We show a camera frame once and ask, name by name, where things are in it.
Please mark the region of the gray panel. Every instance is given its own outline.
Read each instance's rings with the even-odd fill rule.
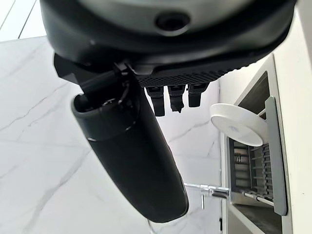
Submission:
[[[278,116],[274,97],[265,101],[269,133],[270,158],[273,182],[274,211],[279,215],[287,214],[285,175],[279,133]]]

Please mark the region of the circular hole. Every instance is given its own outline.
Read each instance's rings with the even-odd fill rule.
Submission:
[[[163,31],[174,32],[187,26],[190,21],[190,17],[184,13],[167,12],[157,17],[156,26]]]

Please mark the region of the marble vein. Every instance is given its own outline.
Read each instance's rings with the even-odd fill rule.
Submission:
[[[46,190],[43,196],[41,197],[40,201],[36,205],[35,211],[33,212],[32,218],[30,221],[26,224],[26,226],[23,228],[23,233],[28,234],[32,231],[32,229],[35,227],[37,220],[40,217],[40,214],[46,204],[49,202],[49,200],[53,197],[53,195],[62,187],[64,186],[73,176],[74,174],[79,170],[79,168],[82,166],[83,162],[87,158],[88,154],[91,150],[89,150],[87,153],[84,153],[79,159],[76,160],[76,162],[72,165],[72,167],[64,174],[64,176],[60,179],[59,183]]]
[[[20,71],[23,67],[27,66],[27,64],[32,61],[33,59],[36,58],[36,54],[37,52],[41,52],[41,48],[46,45],[47,42],[43,42],[41,44],[39,44],[32,52],[30,52],[29,56],[27,56],[23,61],[21,61],[18,66],[15,67],[15,69],[11,72],[9,72],[8,74],[6,74],[5,76],[1,77],[0,80],[3,81],[6,78],[10,78],[12,77],[16,72]]]
[[[214,145],[215,145],[215,142],[216,142],[217,139],[213,140],[211,146],[209,147],[209,150],[208,150],[208,153],[207,153],[207,157],[210,157],[210,153],[211,153],[211,150],[213,149]]]
[[[67,85],[68,83],[65,83],[59,87],[57,87],[55,90],[53,90],[48,96],[45,96],[43,99],[41,99],[39,102],[37,102],[33,107],[31,107],[24,115],[17,117],[16,119],[12,120],[10,123],[8,123],[7,125],[3,126],[2,128],[0,128],[0,132],[9,128],[12,124],[14,124],[16,121],[21,120],[23,118],[25,118],[26,116],[29,115],[29,113],[34,110],[36,107],[38,107],[42,102],[44,102],[47,98],[49,98],[51,95],[53,95],[57,90],[63,88],[65,85]]]
[[[24,163],[28,160],[29,157],[25,158],[21,163],[18,163],[16,165],[14,165],[13,167],[11,167],[9,170],[7,170],[5,173],[3,173],[2,175],[0,175],[0,180],[5,178],[6,176],[8,176],[9,174],[11,174],[12,172],[14,172],[17,168],[19,168],[20,166],[24,165]]]
[[[189,129],[185,130],[183,133],[181,133],[181,134],[179,134],[179,135],[174,136],[173,138],[171,138],[171,139],[168,141],[168,143],[171,143],[171,142],[173,142],[173,141],[176,141],[176,140],[181,139],[182,137],[184,137],[185,135],[187,135],[187,134],[188,134],[190,131],[192,131],[193,129],[195,129],[195,128],[200,128],[200,127],[203,127],[203,126],[205,126],[205,125],[208,125],[209,122],[210,122],[210,120],[208,120],[208,121],[206,121],[206,122],[203,122],[203,123],[194,124],[193,127],[189,128]]]
[[[17,140],[19,140],[19,139],[22,137],[23,133],[26,131],[27,128],[30,128],[34,123],[39,122],[40,120],[44,119],[45,117],[48,117],[48,116],[49,116],[50,114],[52,114],[53,112],[57,111],[57,110],[61,107],[61,105],[63,104],[62,100],[63,100],[67,95],[68,95],[67,93],[65,93],[64,95],[62,95],[62,96],[60,97],[59,101],[56,102],[56,104],[55,104],[52,108],[50,108],[46,113],[44,113],[44,114],[41,115],[40,117],[38,117],[38,118],[36,118],[35,120],[31,121],[31,122],[22,130],[22,132],[21,132],[20,135],[18,136]]]

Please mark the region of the metal rod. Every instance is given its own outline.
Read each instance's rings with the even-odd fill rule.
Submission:
[[[201,208],[203,210],[205,209],[205,196],[204,196],[204,194],[201,195]]]
[[[265,199],[265,198],[259,197],[259,196],[257,196],[257,195],[249,194],[249,193],[246,193],[246,192],[243,192],[242,194],[243,194],[244,196],[246,196],[246,197],[249,197],[249,198],[252,198],[252,199],[254,199],[254,200],[263,202],[263,203],[265,203],[265,204],[267,204],[267,205],[274,206],[274,203],[273,203],[273,202],[271,202],[271,201],[269,201],[269,200],[267,200],[267,199]]]
[[[262,116],[263,114],[265,114],[265,109],[263,109],[262,111],[259,112],[258,116]]]
[[[262,167],[253,167],[253,169],[263,169]]]
[[[185,187],[189,187],[189,188],[197,188],[200,189],[200,184],[190,184],[190,183],[184,183]]]
[[[270,157],[270,155],[264,155],[262,157],[252,157],[252,160],[262,159],[263,157]]]
[[[274,206],[274,203],[273,203],[273,202],[271,202],[271,201],[269,201],[269,200],[267,200],[267,199],[265,199],[265,198],[257,197],[256,200],[257,200],[257,201],[261,201],[261,202],[263,202],[263,203],[265,203],[265,204],[268,204],[268,205],[270,205],[270,206]]]

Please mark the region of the black plastic housing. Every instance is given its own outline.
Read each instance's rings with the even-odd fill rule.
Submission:
[[[164,223],[185,215],[186,191],[143,89],[92,109],[77,96],[72,111],[119,190],[147,219]]]

